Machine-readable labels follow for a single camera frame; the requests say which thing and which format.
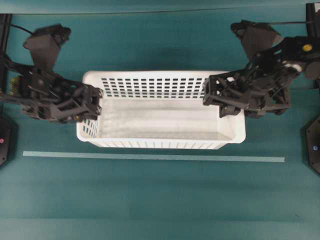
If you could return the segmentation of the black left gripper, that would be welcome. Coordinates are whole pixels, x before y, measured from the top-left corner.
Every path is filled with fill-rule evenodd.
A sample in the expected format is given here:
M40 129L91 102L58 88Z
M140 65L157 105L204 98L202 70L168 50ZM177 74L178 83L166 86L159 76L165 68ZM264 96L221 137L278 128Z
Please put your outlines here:
M83 82L72 81L42 69L20 73L19 94L28 100L24 113L37 120L55 123L78 123L97 120L104 91Z

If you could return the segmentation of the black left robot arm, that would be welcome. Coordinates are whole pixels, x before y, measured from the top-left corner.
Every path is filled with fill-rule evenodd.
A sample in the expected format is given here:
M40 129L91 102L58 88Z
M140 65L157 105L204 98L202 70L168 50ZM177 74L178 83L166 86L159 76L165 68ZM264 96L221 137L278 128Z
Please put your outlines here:
M4 53L0 64L17 74L0 91L1 101L20 105L22 112L33 119L65 124L97 120L101 114L104 92L98 87L14 62Z

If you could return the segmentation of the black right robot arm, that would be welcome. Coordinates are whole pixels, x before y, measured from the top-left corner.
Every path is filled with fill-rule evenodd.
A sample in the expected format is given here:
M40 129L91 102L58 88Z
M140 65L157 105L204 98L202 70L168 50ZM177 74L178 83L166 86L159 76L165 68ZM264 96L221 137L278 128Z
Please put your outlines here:
M240 70L210 75L203 83L205 106L219 106L219 116L261 118L283 114L291 107L290 86L301 74L320 77L320 40L286 37L279 44L253 55Z

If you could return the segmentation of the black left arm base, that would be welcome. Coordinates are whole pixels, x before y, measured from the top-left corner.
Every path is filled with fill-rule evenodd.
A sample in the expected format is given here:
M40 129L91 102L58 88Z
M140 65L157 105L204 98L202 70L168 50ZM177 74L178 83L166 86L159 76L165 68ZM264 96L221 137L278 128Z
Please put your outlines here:
M0 115L0 168L16 156L19 126L4 113Z

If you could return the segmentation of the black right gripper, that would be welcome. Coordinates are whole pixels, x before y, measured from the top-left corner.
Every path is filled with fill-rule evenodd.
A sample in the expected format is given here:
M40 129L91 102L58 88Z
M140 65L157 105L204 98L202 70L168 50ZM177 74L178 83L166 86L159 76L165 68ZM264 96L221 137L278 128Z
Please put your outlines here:
M249 90L246 109L233 105L244 105L244 93L238 86L243 76L244 89ZM237 116L261 118L266 113L283 114L291 106L289 85L292 68L282 61L278 47L260 51L249 61L244 71L231 71L210 75L203 83L203 105L221 105L219 117Z

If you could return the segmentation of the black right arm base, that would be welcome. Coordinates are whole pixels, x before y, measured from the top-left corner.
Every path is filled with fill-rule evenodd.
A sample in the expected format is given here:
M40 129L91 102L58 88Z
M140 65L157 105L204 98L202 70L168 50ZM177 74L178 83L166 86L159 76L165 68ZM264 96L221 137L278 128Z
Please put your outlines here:
M316 176L320 176L320 116L309 120L300 130L302 162Z

